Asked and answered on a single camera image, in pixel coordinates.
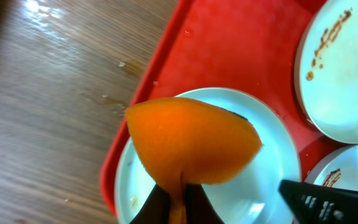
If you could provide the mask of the orange sponge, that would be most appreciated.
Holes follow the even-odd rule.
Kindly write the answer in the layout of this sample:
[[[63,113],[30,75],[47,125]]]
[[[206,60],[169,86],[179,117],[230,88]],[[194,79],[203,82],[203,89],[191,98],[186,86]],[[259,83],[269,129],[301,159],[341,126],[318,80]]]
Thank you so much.
[[[186,222],[185,185],[227,182],[262,147],[247,119],[190,98],[138,103],[125,119],[146,172],[170,196],[169,223]]]

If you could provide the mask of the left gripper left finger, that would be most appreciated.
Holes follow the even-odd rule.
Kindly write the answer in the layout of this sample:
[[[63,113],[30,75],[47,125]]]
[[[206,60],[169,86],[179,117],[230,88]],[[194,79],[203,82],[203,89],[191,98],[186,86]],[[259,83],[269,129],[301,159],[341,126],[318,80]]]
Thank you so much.
[[[168,224],[170,196],[155,184],[147,200],[130,224]]]

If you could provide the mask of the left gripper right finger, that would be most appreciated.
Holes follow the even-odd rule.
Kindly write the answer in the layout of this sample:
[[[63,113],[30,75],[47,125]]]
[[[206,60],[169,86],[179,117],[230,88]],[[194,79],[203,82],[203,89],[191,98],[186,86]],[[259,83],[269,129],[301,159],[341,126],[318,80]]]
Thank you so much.
[[[187,224],[224,224],[201,185],[186,186],[185,208]]]

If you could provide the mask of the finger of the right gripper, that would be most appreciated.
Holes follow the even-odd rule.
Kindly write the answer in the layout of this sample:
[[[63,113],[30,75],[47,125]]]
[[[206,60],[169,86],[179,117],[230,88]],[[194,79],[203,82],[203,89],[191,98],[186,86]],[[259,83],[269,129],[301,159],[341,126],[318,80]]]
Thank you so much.
[[[297,223],[358,223],[358,191],[283,180],[279,192]]]

